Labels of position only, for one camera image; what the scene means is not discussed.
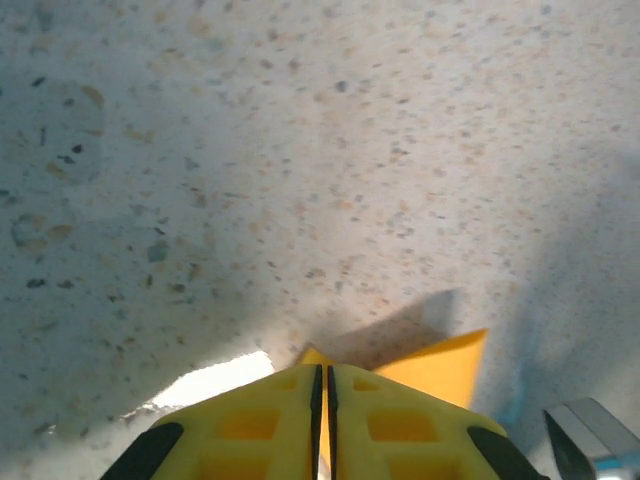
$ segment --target speckled granite surface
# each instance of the speckled granite surface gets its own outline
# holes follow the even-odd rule
[[[492,329],[476,409],[542,470],[543,405],[639,429],[640,4],[498,3],[3,0],[0,478],[424,302]]]

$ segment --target terrazzo floor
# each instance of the terrazzo floor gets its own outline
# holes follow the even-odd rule
[[[542,472],[545,405],[640,431],[640,3],[0,6],[3,480],[98,478],[198,368],[481,327]]]

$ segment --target black rubber edge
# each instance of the black rubber edge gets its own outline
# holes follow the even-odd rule
[[[179,423],[165,423],[140,434],[101,480],[151,480],[182,436]]]
[[[331,454],[331,480],[338,478],[338,391],[333,366],[327,369],[327,398],[329,409],[329,451]]]
[[[573,443],[569,435],[547,412],[544,412],[544,420],[560,476],[565,480],[595,480],[596,473],[591,462]]]
[[[500,480],[549,480],[507,437],[484,427],[469,427],[467,433]]]
[[[316,365],[309,408],[311,409],[311,478],[318,478],[320,428],[322,425],[322,365]]]

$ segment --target yellow plastic object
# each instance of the yellow plastic object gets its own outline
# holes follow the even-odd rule
[[[492,420],[350,365],[333,367],[338,480],[499,480],[467,434]]]
[[[152,480],[310,480],[317,380],[293,367],[163,417],[184,432]]]
[[[486,337],[487,330],[478,330],[450,338],[380,367],[375,372],[445,402],[469,408]],[[326,372],[326,367],[335,362],[315,348],[309,347],[303,352],[298,363],[322,365]],[[325,373],[320,454],[329,465],[326,377]]]

